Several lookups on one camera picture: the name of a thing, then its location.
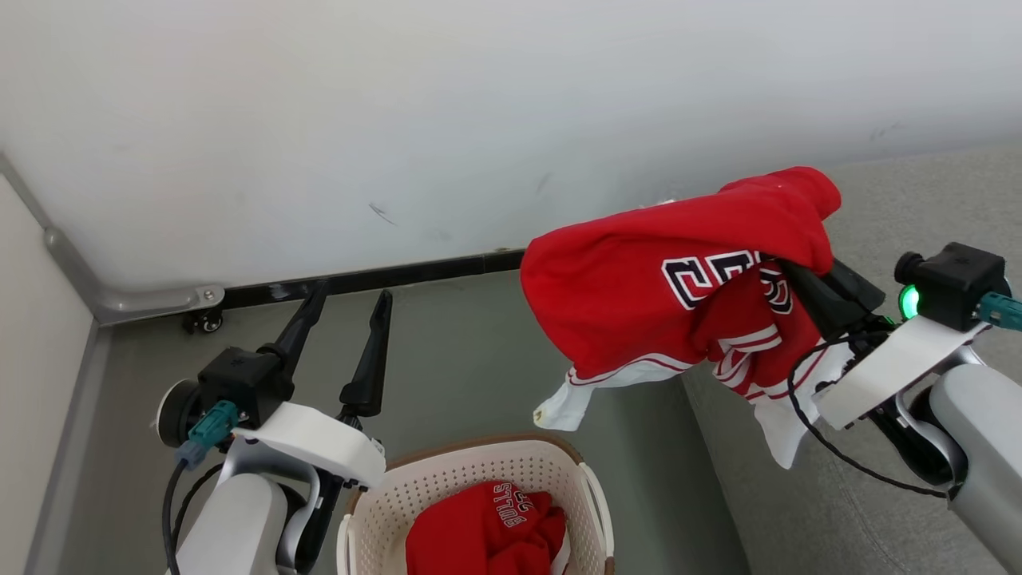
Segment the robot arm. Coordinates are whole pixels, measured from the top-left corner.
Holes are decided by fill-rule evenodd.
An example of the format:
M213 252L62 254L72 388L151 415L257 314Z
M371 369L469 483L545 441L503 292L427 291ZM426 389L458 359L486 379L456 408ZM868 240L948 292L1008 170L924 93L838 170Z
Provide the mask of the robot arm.
M826 339L887 333L851 344L851 366L814 396L821 417L835 429L872 421L1002 565L1022 572L1022 388L970 347L992 326L1022 326L1004 258L960 243L929 258L907 253L896 329L872 314L879 290L846 266L823 278L784 266ZM930 374L937 382L910 405L905 392Z
M237 427L215 447L226 453L217 487L170 561L172 575L306 574L319 557L342 489L368 490L386 468L383 447L360 418L380 412L393 300L382 292L353 381L331 418L291 403L292 377L327 284L316 284L280 337L256 353L229 348L198 376L174 386L157 414L161 441L181 449L224 405ZM278 479L291 480L279 483ZM299 494L290 484L308 486ZM172 548L177 541L172 541Z

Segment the laundry basket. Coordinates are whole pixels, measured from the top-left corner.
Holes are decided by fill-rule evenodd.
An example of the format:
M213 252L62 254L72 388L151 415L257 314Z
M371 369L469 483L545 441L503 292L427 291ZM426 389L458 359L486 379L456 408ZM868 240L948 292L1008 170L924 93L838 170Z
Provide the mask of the laundry basket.
M426 508L484 481L547 491L567 516L567 575L611 575L614 535L593 471L566 442L504 436L419 454L389 467L383 482L357 495L337 534L340 575L406 575L404 539Z

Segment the red shirt in basket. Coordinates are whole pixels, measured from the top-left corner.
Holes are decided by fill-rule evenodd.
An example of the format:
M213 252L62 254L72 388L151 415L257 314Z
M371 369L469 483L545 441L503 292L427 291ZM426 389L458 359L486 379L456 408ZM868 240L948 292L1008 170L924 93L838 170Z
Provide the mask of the red shirt in basket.
M563 575L564 512L546 492L489 481L422 512L405 542L409 575Z

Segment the white wall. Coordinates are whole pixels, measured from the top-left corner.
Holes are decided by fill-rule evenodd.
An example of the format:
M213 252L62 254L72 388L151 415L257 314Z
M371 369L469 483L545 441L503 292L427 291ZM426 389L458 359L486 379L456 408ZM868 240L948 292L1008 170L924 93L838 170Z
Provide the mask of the white wall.
M60 445L92 315L0 176L0 558L21 573Z
M740 175L1022 132L1012 0L7 0L0 20L0 147L118 287L523 246Z

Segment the metal corner bracket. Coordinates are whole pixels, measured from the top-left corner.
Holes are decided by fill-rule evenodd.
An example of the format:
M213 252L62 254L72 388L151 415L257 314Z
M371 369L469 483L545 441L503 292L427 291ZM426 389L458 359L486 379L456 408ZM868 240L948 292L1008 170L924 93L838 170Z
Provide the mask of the metal corner bracket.
M215 284L155 292L121 292L104 285L63 231L54 226L46 215L25 180L2 152L0 174L7 178L7 182L42 226L43 241L50 255L100 326L198 312L216 307L224 301L223 287Z

